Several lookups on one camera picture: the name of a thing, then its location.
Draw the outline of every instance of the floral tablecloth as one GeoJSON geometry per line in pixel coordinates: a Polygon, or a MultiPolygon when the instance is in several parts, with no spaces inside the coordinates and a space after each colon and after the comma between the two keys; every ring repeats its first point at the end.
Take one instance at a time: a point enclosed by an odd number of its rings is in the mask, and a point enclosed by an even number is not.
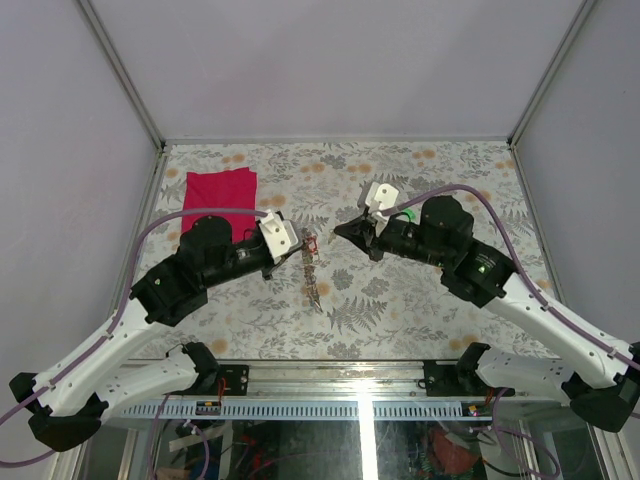
{"type": "MultiPolygon", "coordinates": [[[[279,209],[317,234],[323,312],[309,306],[302,260],[295,255],[270,282],[256,273],[211,289],[204,308],[138,358],[157,358],[181,341],[202,341],[220,358],[243,359],[455,358],[478,340],[523,355],[549,354],[516,326],[447,293],[437,268],[393,256],[373,263],[345,240],[329,243],[336,224],[360,214],[356,201],[365,182],[394,185],[399,201],[466,183],[493,203],[528,272],[550,291],[505,143],[177,145],[169,152],[153,218],[182,208],[187,172],[247,166],[258,174],[258,208],[279,209]]],[[[475,236],[505,251],[480,202],[464,192],[456,198],[475,216],[475,236]]],[[[179,233],[179,220],[153,232],[141,271],[175,251],[179,233]]]]}

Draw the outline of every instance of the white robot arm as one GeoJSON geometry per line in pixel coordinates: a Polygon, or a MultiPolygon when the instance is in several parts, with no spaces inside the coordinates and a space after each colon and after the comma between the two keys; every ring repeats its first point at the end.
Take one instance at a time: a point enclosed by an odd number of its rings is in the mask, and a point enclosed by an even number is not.
{"type": "Polygon", "coordinates": [[[180,237],[178,251],[132,287],[115,329],[110,328],[110,318],[59,363],[11,380],[19,402],[47,388],[26,406],[33,413],[29,426],[35,437],[53,450],[65,451],[91,437],[114,413],[145,398],[208,392],[216,385],[219,366],[202,343],[183,345],[163,361],[121,377],[115,372],[132,353],[205,305],[207,288],[256,271],[269,279],[301,246],[292,223],[273,212],[257,222],[249,238],[235,244],[225,219],[200,218],[180,237]],[[98,341],[99,348],[86,356],[98,341]],[[60,373],[79,359],[59,380],[60,373]]]}
{"type": "Polygon", "coordinates": [[[426,200],[420,223],[414,224],[402,220],[402,213],[385,215],[397,196],[388,184],[365,187],[359,201],[363,215],[334,232],[374,261],[388,252],[441,267],[441,282],[453,295],[512,321],[560,358],[522,357],[474,343],[456,367],[461,383],[547,396],[569,404],[592,425],[619,431],[640,398],[640,372],[632,366],[640,362],[640,344],[608,335],[540,289],[532,292],[509,257],[473,238],[473,217],[453,197],[426,200]]]}

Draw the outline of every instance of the white wall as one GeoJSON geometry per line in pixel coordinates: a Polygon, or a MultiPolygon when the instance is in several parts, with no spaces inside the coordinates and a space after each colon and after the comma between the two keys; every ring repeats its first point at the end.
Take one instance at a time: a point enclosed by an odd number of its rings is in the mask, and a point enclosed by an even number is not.
{"type": "MultiPolygon", "coordinates": [[[[519,146],[569,304],[640,341],[640,2],[601,2],[519,146]]],[[[640,421],[625,427],[640,458],[640,421]]]]}
{"type": "MultiPolygon", "coordinates": [[[[108,313],[153,148],[72,1],[4,2],[0,45],[4,412],[16,373],[62,358],[108,313]]],[[[45,451],[27,418],[0,428],[0,459],[45,451]]]]}
{"type": "Polygon", "coordinates": [[[581,0],[94,2],[169,138],[506,138],[581,0]]]}

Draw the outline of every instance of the red cloth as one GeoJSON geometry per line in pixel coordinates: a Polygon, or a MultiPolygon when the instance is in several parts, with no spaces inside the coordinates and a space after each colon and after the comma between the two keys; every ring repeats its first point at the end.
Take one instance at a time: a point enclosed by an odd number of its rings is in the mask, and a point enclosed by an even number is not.
{"type": "MultiPolygon", "coordinates": [[[[256,190],[258,176],[249,168],[239,168],[220,173],[187,172],[187,193],[183,208],[227,207],[256,208],[256,190]]],[[[182,233],[189,230],[193,223],[204,215],[182,217],[182,233]]],[[[233,241],[244,238],[244,232],[253,230],[256,219],[250,215],[219,215],[231,223],[233,241]]]]}

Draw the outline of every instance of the metal frame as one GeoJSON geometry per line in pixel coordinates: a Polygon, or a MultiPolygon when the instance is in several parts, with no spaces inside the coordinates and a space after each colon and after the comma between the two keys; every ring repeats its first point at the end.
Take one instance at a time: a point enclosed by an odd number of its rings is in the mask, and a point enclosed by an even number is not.
{"type": "Polygon", "coordinates": [[[129,478],[131,462],[137,441],[138,431],[130,428],[127,432],[127,439],[124,442],[124,452],[122,454],[122,461],[120,462],[120,470],[118,471],[118,480],[127,480],[129,478]]]}
{"type": "Polygon", "coordinates": [[[118,55],[118,51],[109,37],[107,30],[104,27],[104,23],[100,19],[98,12],[91,0],[74,0],[76,5],[78,6],[82,16],[87,22],[91,33],[93,33],[98,46],[104,53],[111,70],[115,74],[118,79],[118,83],[122,87],[125,95],[131,102],[131,106],[133,110],[136,112],[136,115],[140,119],[143,128],[147,132],[151,143],[156,147],[157,150],[161,151],[164,148],[164,137],[162,133],[158,129],[155,121],[151,117],[151,114],[147,110],[136,86],[133,84],[131,77],[129,76],[129,72],[122,63],[120,59],[120,55],[118,55]]]}
{"type": "Polygon", "coordinates": [[[582,28],[587,23],[587,20],[590,18],[591,14],[595,10],[595,7],[600,3],[600,0],[583,0],[578,12],[573,17],[569,28],[566,33],[562,37],[560,41],[560,45],[556,49],[553,57],[551,58],[551,62],[547,66],[542,78],[538,82],[536,89],[533,92],[533,95],[529,99],[524,112],[522,113],[520,119],[516,123],[515,128],[511,135],[509,135],[508,143],[511,145],[517,145],[517,143],[522,138],[524,131],[526,130],[531,118],[535,114],[540,102],[544,99],[545,93],[549,88],[549,85],[553,82],[560,66],[563,64],[567,55],[571,51],[571,47],[573,46],[576,38],[582,31],[582,28]]]}
{"type": "MultiPolygon", "coordinates": [[[[137,235],[138,232],[146,225],[149,221],[149,218],[153,211],[153,206],[155,204],[157,195],[159,193],[162,177],[166,167],[166,163],[168,160],[168,154],[170,153],[172,145],[178,144],[202,144],[202,143],[229,143],[230,140],[235,143],[264,143],[264,142],[281,142],[281,143],[295,143],[295,142],[326,142],[326,141],[355,141],[355,140],[371,140],[369,137],[360,137],[360,138],[321,138],[321,137],[301,137],[301,138],[234,138],[234,139],[220,139],[220,138],[180,138],[180,139],[171,139],[167,141],[162,133],[160,132],[156,122],[152,118],[150,112],[148,111],[146,105],[144,104],[137,88],[135,87],[133,81],[129,73],[127,72],[126,67],[124,66],[122,59],[120,58],[115,45],[110,38],[104,23],[100,19],[98,12],[96,11],[92,0],[74,0],[76,5],[79,8],[83,18],[87,22],[87,25],[94,35],[100,49],[109,66],[111,67],[114,75],[116,76],[117,81],[120,83],[125,95],[129,99],[132,108],[134,109],[136,115],[138,116],[143,128],[145,129],[150,141],[158,150],[158,157],[156,159],[156,163],[154,165],[154,169],[149,177],[148,183],[145,187],[144,199],[142,205],[140,207],[140,211],[138,212],[138,222],[134,228],[134,235],[137,235]]],[[[556,292],[556,296],[561,301],[564,299],[564,295],[562,292],[562,286],[559,281],[557,270],[555,268],[555,264],[551,257],[548,248],[548,242],[544,235],[544,231],[540,226],[539,217],[537,214],[537,210],[535,208],[535,204],[532,200],[531,192],[529,189],[529,185],[527,183],[526,177],[522,170],[521,162],[518,157],[517,145],[519,140],[522,138],[529,122],[535,115],[537,107],[543,101],[545,97],[545,93],[547,92],[549,86],[553,82],[556,77],[558,70],[562,63],[566,60],[571,48],[581,32],[582,28],[586,24],[590,15],[595,10],[596,6],[599,4],[600,0],[583,0],[578,12],[574,16],[567,32],[565,33],[560,45],[556,49],[551,62],[546,68],[544,75],[542,76],[540,82],[538,83],[533,95],[531,96],[527,107],[525,108],[522,116],[518,120],[513,132],[509,135],[507,142],[511,145],[511,152],[514,157],[515,164],[517,166],[518,177],[520,179],[523,191],[525,193],[525,199],[527,205],[532,212],[532,221],[534,223],[534,227],[536,230],[536,235],[538,237],[538,241],[542,246],[543,257],[545,259],[548,271],[551,274],[554,288],[556,292]]],[[[504,140],[504,138],[500,137],[481,137],[481,138],[470,138],[470,137],[390,137],[390,138],[377,138],[377,140],[381,141],[434,141],[434,140],[504,140]]],[[[129,243],[127,254],[131,249],[131,245],[133,242],[134,236],[132,236],[131,241],[129,243]]],[[[120,292],[123,281],[124,281],[124,267],[122,273],[120,274],[117,289],[117,292],[120,292]]],[[[113,305],[115,305],[116,296],[113,299],[113,305]]],[[[272,399],[282,399],[283,396],[291,395],[294,391],[296,392],[297,398],[318,398],[318,394],[324,392],[331,392],[331,394],[323,396],[324,399],[337,399],[337,398],[345,398],[345,395],[353,395],[355,392],[355,383],[354,382],[362,382],[364,378],[353,378],[349,377],[349,375],[354,375],[355,372],[369,372],[367,375],[372,382],[380,382],[378,386],[382,388],[381,392],[384,395],[387,395],[387,398],[393,397],[396,400],[401,397],[406,400],[415,400],[415,397],[412,396],[412,393],[415,394],[414,390],[409,388],[410,379],[409,378],[385,378],[385,375],[389,374],[388,367],[392,363],[398,362],[357,362],[357,364],[345,365],[340,362],[316,362],[317,365],[311,365],[309,362],[306,363],[304,371],[310,372],[314,371],[315,373],[311,375],[306,381],[302,381],[298,383],[296,386],[292,385],[287,378],[286,370],[289,367],[298,368],[293,365],[293,362],[272,362],[273,365],[269,365],[269,362],[261,362],[262,367],[256,365],[257,370],[252,370],[252,386],[259,386],[262,382],[263,385],[270,385],[271,390],[268,393],[268,396],[272,399]],[[328,379],[326,377],[323,378],[323,375],[326,375],[327,370],[326,367],[329,366],[329,370],[333,369],[333,373],[335,373],[335,369],[337,368],[344,375],[342,378],[333,378],[328,379]],[[273,371],[276,372],[274,378],[260,380],[260,368],[264,368],[263,373],[273,368],[273,371]],[[393,388],[384,388],[383,385],[392,386],[393,388]]],[[[409,370],[416,369],[416,365],[408,365],[403,364],[403,367],[409,368],[409,370]]],[[[265,395],[264,388],[261,390],[256,390],[256,396],[265,395]]],[[[464,399],[466,401],[478,401],[482,399],[464,399]]],[[[518,398],[515,399],[505,399],[505,403],[509,401],[518,401],[518,398]]],[[[594,443],[598,447],[596,450],[598,454],[601,456],[600,460],[603,466],[606,469],[606,472],[610,475],[610,478],[621,478],[621,479],[633,479],[638,478],[637,472],[635,471],[635,466],[633,463],[629,463],[627,461],[630,457],[630,451],[628,449],[628,445],[624,441],[624,438],[618,434],[610,434],[606,432],[602,432],[600,430],[591,429],[594,443]]],[[[67,478],[76,478],[80,473],[80,465],[82,463],[82,459],[85,453],[85,446],[82,445],[74,450],[69,452],[65,452],[64,454],[59,454],[55,456],[51,461],[51,466],[46,478],[51,480],[54,479],[67,479],[67,478]]]]}

